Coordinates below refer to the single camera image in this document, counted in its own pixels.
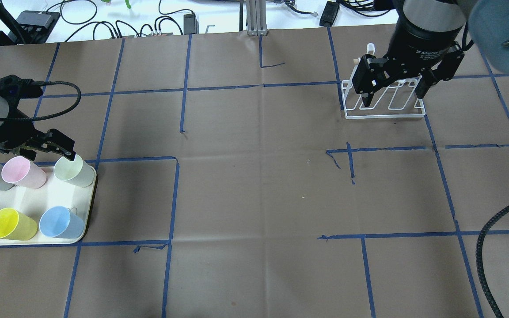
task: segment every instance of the cable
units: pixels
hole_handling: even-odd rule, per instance
[[[180,10],[176,10],[174,12],[162,13],[162,11],[160,11],[160,3],[161,2],[162,2],[162,0],[158,0],[158,13],[160,13],[162,15],[170,15],[170,14],[175,14],[175,13],[183,12],[183,11],[189,11],[191,14],[195,14],[194,11],[191,9],[180,9]]]
[[[74,24],[74,25],[84,24],[84,23],[90,22],[93,18],[95,18],[95,16],[97,15],[97,4],[95,4],[95,2],[93,2],[92,0],[83,0],[83,1],[90,2],[91,4],[93,4],[93,6],[95,8],[95,11],[93,12],[93,16],[91,16],[91,18],[89,18],[88,20],[85,20],[83,22],[70,22],[70,21],[66,20],[64,18],[64,14],[63,14],[62,10],[63,10],[65,4],[68,4],[69,2],[74,2],[74,1],[78,1],[78,0],[62,0],[62,2],[59,2],[58,4],[53,4],[52,6],[50,6],[48,9],[46,9],[45,12],[48,13],[50,9],[52,9],[56,6],[60,6],[59,12],[60,12],[60,17],[62,18],[62,20],[64,20],[64,22],[66,22],[68,24]]]
[[[97,22],[97,24],[93,27],[93,33],[91,34],[91,38],[93,38],[93,40],[95,40],[95,30],[97,29],[97,26],[99,26],[100,24],[103,24],[105,27],[107,27],[109,33],[111,34],[111,38],[115,38],[115,35],[113,35],[113,31],[111,30],[111,28],[105,22],[101,21]]]
[[[293,4],[291,3],[287,3],[285,4],[288,8],[290,8],[293,12],[295,13],[299,13],[299,14],[310,14],[311,16],[317,16],[317,12],[309,12],[309,11],[300,11],[298,9],[296,9]]]
[[[161,30],[160,29],[160,24],[163,22],[163,21],[166,21],[166,20],[170,20],[172,22],[174,22],[176,24],[176,26],[178,27],[178,30],[180,30],[180,35],[184,35],[184,32],[182,32],[182,28],[180,28],[180,24],[178,24],[178,22],[176,22],[176,20],[174,20],[173,18],[170,18],[170,16],[166,16],[165,18],[162,18],[160,20],[160,22],[158,22],[158,30]]]
[[[44,121],[46,119],[51,119],[54,117],[62,116],[65,113],[70,112],[71,110],[75,109],[76,106],[80,103],[81,100],[81,90],[76,84],[73,84],[69,81],[42,81],[42,82],[36,82],[38,86],[49,86],[49,85],[68,85],[70,87],[73,87],[76,89],[77,92],[77,98],[76,101],[72,104],[72,106],[68,107],[67,109],[63,111],[59,111],[58,113],[54,113],[52,115],[42,116],[42,117],[32,117],[32,118],[0,118],[0,121]]]
[[[149,28],[150,28],[150,33],[152,33],[152,32],[153,32],[153,30],[152,30],[152,26],[150,26],[150,24],[148,24],[148,23],[145,23],[145,24],[143,24],[143,26],[141,26],[141,32],[139,32],[139,33],[141,34],[141,37],[142,37],[142,36],[143,36],[143,34],[144,34],[144,33],[143,33],[143,29],[144,29],[145,27],[149,27]]]
[[[133,29],[133,31],[135,31],[135,34],[137,34],[137,36],[139,36],[139,31],[137,31],[131,24],[128,24],[125,21],[116,20],[115,21],[115,26],[117,27],[117,31],[119,31],[119,36],[121,36],[121,29],[119,28],[119,22],[125,24],[126,26],[129,26],[131,29]]]
[[[366,14],[363,12],[374,11],[374,0],[337,0],[338,4],[341,4],[345,8],[349,8],[356,14],[366,16],[367,18],[376,18],[387,14],[390,10],[382,12],[380,14]]]
[[[492,311],[494,312],[495,316],[497,318],[503,318],[503,315],[501,314],[500,308],[498,308],[498,305],[496,304],[496,300],[494,300],[494,297],[492,296],[492,292],[490,292],[490,288],[488,287],[488,283],[486,281],[486,275],[484,274],[484,266],[482,264],[482,244],[484,244],[484,238],[486,237],[486,234],[490,230],[490,228],[498,222],[503,216],[507,215],[509,213],[509,205],[505,208],[503,208],[500,212],[496,213],[495,216],[492,217],[482,228],[479,234],[479,239],[476,241],[476,272],[479,274],[479,280],[480,280],[480,286],[482,287],[482,291],[484,292],[484,295],[486,296],[486,299],[488,300],[488,303],[490,304],[490,307],[492,308]]]
[[[475,44],[475,42],[473,42],[473,40],[471,40],[471,42],[469,42],[467,44],[467,34],[468,34],[468,22],[465,23],[465,27],[463,29],[463,52],[466,52],[468,51],[470,48],[472,48],[472,46]]]

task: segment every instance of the tray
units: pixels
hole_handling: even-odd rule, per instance
[[[67,208],[76,208],[77,211],[74,210],[76,215],[84,220],[85,223],[84,231],[78,238],[49,238],[40,233],[40,231],[37,231],[37,234],[30,240],[0,239],[0,246],[73,244],[79,241],[87,230],[87,218],[96,184],[97,174],[93,167],[91,169],[93,170],[93,182],[85,188],[56,179],[54,177],[54,167],[42,167],[42,170],[46,173],[47,180],[39,189],[14,186],[7,191],[0,191],[0,209],[14,208],[35,220],[37,225],[42,214],[52,207],[62,205]]]

